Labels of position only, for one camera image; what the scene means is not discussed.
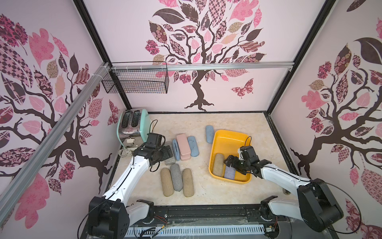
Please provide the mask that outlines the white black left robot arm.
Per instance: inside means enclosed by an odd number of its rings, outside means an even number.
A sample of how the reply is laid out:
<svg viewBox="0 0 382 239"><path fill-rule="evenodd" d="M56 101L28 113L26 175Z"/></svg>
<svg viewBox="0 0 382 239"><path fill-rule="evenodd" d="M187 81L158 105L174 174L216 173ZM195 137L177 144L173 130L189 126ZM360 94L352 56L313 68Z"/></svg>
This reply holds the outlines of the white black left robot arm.
<svg viewBox="0 0 382 239"><path fill-rule="evenodd" d="M140 178L156 163L168 159L166 146L142 144L132 153L127 168L101 197L95 196L89 204L87 232L101 239L123 239L130 226L139 221L154 220L154 203L138 200L133 205L128 200Z"/></svg>

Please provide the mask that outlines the tan glasses case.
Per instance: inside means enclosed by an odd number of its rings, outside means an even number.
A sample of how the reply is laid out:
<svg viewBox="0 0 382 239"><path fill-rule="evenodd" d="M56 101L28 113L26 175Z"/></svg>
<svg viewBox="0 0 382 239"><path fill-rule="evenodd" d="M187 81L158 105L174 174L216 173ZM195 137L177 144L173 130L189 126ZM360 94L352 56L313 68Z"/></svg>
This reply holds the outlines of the tan glasses case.
<svg viewBox="0 0 382 239"><path fill-rule="evenodd" d="M222 177L224 175L224 155L217 153L214 158L214 164L212 169L213 175Z"/></svg>
<svg viewBox="0 0 382 239"><path fill-rule="evenodd" d="M170 170L168 168L163 168L160 172L160 176L164 196L172 196L174 194L174 187Z"/></svg>
<svg viewBox="0 0 382 239"><path fill-rule="evenodd" d="M183 192L185 197L192 197L195 193L192 171L189 168L183 171Z"/></svg>

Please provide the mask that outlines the lavender glasses case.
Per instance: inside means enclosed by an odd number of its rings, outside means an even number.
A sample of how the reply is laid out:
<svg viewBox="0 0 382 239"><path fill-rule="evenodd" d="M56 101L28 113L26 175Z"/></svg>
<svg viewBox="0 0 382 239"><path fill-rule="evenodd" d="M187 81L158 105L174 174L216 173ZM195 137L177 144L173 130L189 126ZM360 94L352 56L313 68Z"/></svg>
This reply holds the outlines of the lavender glasses case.
<svg viewBox="0 0 382 239"><path fill-rule="evenodd" d="M235 173L236 173L235 168L227 166L225 168L224 178L229 179L229 180L234 180L235 179Z"/></svg>

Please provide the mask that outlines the grey fabric glasses case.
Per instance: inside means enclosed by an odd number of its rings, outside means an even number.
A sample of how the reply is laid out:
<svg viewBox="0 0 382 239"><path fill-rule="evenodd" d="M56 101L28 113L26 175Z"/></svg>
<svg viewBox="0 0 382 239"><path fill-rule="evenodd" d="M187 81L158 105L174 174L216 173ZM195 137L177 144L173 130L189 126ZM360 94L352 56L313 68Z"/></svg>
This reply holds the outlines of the grey fabric glasses case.
<svg viewBox="0 0 382 239"><path fill-rule="evenodd" d="M173 164L170 167L173 188L175 191L180 192L183 189L183 178L180 167L178 164Z"/></svg>

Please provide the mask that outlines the yellow plastic storage tray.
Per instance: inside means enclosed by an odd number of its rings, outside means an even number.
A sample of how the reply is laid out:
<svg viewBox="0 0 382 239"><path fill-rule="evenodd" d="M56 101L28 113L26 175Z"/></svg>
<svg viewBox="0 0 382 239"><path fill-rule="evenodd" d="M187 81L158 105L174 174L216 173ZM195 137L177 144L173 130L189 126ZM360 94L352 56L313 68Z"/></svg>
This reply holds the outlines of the yellow plastic storage tray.
<svg viewBox="0 0 382 239"><path fill-rule="evenodd" d="M227 179L224 178L224 176L220 177L213 174L213 167L216 154L222 154L225 159L230 155L239 157L238 149L244 145L251 145L251 142L248 139L248 137L249 135L245 133L224 129L220 129L215 132L209 162L209 173L213 178L241 185L247 184L251 181L251 174L243 175L239 172L235 172L234 179Z"/></svg>

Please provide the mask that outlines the grey rectangular glasses case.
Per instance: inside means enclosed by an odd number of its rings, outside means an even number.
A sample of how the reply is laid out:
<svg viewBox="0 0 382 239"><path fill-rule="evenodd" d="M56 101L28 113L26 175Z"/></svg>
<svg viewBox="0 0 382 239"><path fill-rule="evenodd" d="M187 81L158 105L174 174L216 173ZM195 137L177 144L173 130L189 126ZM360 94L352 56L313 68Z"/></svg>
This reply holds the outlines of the grey rectangular glasses case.
<svg viewBox="0 0 382 239"><path fill-rule="evenodd" d="M167 150L167 159L164 161L166 165L172 165L172 164L175 164L176 163L176 159L175 159L175 156L174 156L174 152L173 152L173 147L172 147L172 142L171 141L166 141L165 142L165 147L166 147L166 150Z"/></svg>

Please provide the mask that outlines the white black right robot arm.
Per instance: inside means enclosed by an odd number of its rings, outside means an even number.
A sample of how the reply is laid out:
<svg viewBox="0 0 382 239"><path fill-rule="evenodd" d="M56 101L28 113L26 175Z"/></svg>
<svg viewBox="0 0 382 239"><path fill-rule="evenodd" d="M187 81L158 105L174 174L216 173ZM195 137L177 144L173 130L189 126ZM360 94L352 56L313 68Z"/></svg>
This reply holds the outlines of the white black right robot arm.
<svg viewBox="0 0 382 239"><path fill-rule="evenodd" d="M287 172L268 160L241 160L230 155L224 160L226 166L237 172L248 173L273 182L296 196L296 200L269 197L265 203L266 212L301 220L316 232L322 232L344 217L343 210L331 190L321 179L308 180Z"/></svg>

